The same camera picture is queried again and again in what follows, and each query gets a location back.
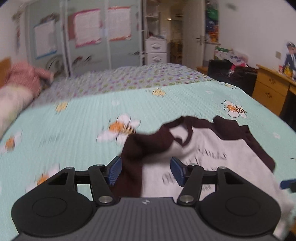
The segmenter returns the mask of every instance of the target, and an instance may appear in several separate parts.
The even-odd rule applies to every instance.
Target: floral bedsheet
[[[121,67],[55,81],[33,101],[31,107],[85,95],[191,84],[213,80],[193,69],[178,64],[151,64],[141,67]]]

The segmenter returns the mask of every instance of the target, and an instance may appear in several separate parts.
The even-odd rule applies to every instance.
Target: desk drawer
[[[277,116],[280,115],[286,99],[285,96],[277,93],[272,88],[259,81],[256,81],[252,97]]]
[[[290,83],[283,80],[282,78],[264,69],[260,69],[258,71],[257,81],[272,88],[273,90],[280,93],[281,95],[287,96]]]

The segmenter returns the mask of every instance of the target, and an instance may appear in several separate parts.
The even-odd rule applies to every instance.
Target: blue gripper pad
[[[106,182],[108,185],[114,185],[119,174],[121,173],[121,169],[122,169],[122,160],[120,157],[115,157],[112,162],[115,162],[109,170],[109,175],[106,178]]]
[[[183,187],[186,183],[186,180],[184,177],[183,169],[176,160],[177,160],[176,157],[171,158],[170,171],[172,172],[172,174],[173,174],[174,178],[176,179],[177,183],[179,184],[179,186]]]
[[[294,183],[294,182],[296,182],[296,179],[281,181],[280,187],[281,187],[281,189],[290,188],[292,183]]]

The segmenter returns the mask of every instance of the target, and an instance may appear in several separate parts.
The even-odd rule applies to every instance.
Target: poster
[[[285,41],[281,53],[281,64],[279,72],[296,80],[296,41]]]
[[[51,20],[34,27],[36,59],[57,51],[55,21]]]
[[[110,41],[131,39],[131,8],[109,8],[108,30]]]
[[[101,42],[100,9],[84,10],[74,14],[76,48]]]
[[[219,40],[219,14],[218,0],[205,0],[206,19],[205,19],[205,40],[218,43]]]

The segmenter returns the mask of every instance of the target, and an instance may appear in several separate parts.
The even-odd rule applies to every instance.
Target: bee pattern
[[[161,97],[164,97],[165,96],[165,92],[162,90],[162,89],[156,89],[152,92],[153,95],[156,95],[157,97],[158,96],[161,96]]]
[[[236,89],[234,86],[232,86],[232,85],[230,85],[230,84],[225,83],[224,85],[225,85],[226,87],[229,87],[229,88],[232,88],[232,89]]]
[[[68,106],[68,102],[59,103],[56,107],[56,112],[60,113],[62,110],[65,110]]]
[[[109,125],[107,131],[102,131],[96,141],[112,141],[116,140],[116,143],[123,145],[130,134],[136,132],[136,128],[140,125],[139,120],[132,120],[128,114],[120,115],[115,122]]]
[[[228,115],[230,117],[236,118],[236,117],[241,116],[243,118],[247,118],[247,115],[246,115],[247,112],[244,110],[244,108],[242,106],[235,105],[235,104],[233,104],[233,103],[231,103],[230,101],[227,101],[227,100],[224,101],[224,102],[226,104],[226,108],[229,110]]]
[[[14,136],[11,136],[3,146],[0,146],[0,154],[13,151],[14,148],[21,142],[22,132],[17,132]]]
[[[40,185],[41,183],[45,182],[47,179],[52,177],[53,175],[57,174],[59,172],[59,164],[53,165],[52,168],[49,169],[48,172],[43,171],[41,176],[39,176],[35,181],[31,184],[29,184],[26,187],[26,193]]]

